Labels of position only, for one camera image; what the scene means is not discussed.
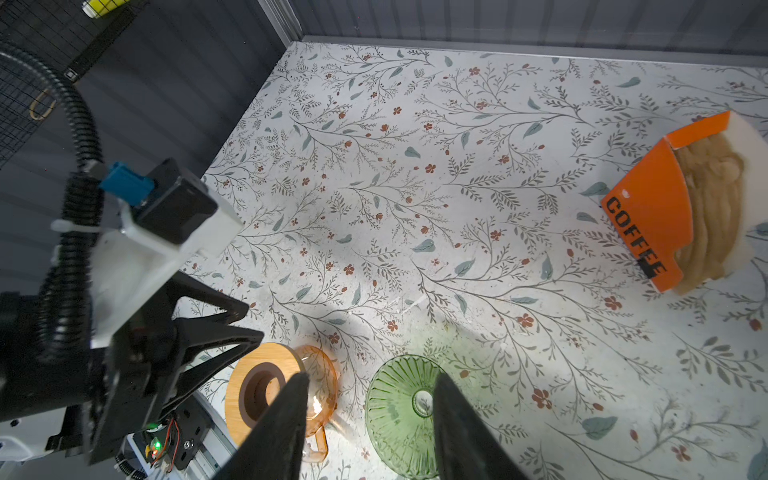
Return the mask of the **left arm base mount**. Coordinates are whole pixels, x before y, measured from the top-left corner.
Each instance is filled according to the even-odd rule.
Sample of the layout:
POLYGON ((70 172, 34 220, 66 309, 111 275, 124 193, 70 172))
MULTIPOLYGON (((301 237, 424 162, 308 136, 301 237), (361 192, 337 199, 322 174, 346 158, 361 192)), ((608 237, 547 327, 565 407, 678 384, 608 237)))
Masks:
POLYGON ((124 479, 192 479, 193 461, 213 428, 205 405, 195 394, 158 424, 127 435, 114 469, 124 479))

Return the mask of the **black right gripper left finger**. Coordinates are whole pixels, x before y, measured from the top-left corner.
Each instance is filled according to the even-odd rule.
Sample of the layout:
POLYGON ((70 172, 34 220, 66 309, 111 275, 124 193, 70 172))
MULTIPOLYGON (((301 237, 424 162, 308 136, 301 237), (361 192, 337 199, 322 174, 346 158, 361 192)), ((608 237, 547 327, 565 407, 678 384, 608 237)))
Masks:
POLYGON ((309 377, 294 375, 213 480, 300 477, 309 377))

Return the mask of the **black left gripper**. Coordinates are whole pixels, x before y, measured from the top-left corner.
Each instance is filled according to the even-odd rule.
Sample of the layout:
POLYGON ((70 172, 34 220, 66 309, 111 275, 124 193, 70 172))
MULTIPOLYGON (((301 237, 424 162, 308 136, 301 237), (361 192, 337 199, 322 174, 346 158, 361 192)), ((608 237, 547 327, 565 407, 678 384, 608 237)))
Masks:
POLYGON ((236 327, 249 305, 176 272, 109 340, 71 357, 39 359, 38 300, 1 295, 1 459, 21 462, 83 447, 108 458, 128 433, 175 410, 222 369, 255 350, 264 333, 236 327), (217 307, 204 320, 174 324, 178 301, 217 307))

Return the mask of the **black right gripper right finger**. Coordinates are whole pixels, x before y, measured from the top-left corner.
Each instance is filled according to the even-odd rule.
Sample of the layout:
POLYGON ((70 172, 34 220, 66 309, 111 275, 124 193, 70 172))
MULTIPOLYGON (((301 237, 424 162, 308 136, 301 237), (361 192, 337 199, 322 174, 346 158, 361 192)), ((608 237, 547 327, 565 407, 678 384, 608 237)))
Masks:
POLYGON ((441 479, 527 479, 445 373, 436 379, 433 400, 435 456, 441 479))

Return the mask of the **orange glass carafe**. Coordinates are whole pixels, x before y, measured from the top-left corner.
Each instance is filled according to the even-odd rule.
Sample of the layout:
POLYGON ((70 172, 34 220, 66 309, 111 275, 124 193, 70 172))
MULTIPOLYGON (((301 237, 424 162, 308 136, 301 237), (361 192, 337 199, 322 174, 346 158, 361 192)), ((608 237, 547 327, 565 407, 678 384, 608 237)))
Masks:
POLYGON ((333 361, 320 348, 302 345, 295 352, 309 377, 303 461, 321 463, 328 455, 325 426, 337 409, 339 378, 333 361))

